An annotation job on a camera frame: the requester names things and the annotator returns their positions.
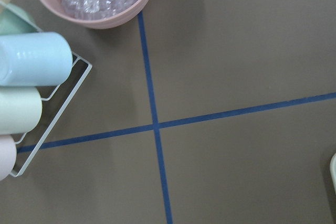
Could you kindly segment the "light blue cup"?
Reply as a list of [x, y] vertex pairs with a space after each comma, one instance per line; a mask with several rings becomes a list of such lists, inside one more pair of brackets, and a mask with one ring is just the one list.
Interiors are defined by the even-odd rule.
[[57, 86], [72, 70], [72, 51], [58, 33], [1, 35], [1, 86]]

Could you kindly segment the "light green cup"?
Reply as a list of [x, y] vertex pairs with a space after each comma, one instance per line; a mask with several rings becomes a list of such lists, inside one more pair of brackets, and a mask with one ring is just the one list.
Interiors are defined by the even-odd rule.
[[1, 135], [33, 130], [41, 118], [42, 108], [35, 87], [1, 87]]

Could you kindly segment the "pink cup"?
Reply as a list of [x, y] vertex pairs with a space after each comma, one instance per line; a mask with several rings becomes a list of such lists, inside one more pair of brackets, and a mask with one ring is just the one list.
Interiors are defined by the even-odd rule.
[[5, 179], [10, 172], [13, 170], [15, 162], [16, 162], [16, 156], [17, 156], [17, 150], [16, 150], [16, 144], [14, 139], [11, 135], [1, 135], [1, 180]]

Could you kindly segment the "white divided bear tray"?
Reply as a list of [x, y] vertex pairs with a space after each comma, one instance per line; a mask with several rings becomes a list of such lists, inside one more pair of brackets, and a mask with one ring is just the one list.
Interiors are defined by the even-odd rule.
[[336, 191], [336, 154], [334, 154], [330, 161], [330, 174], [333, 182], [334, 191]]

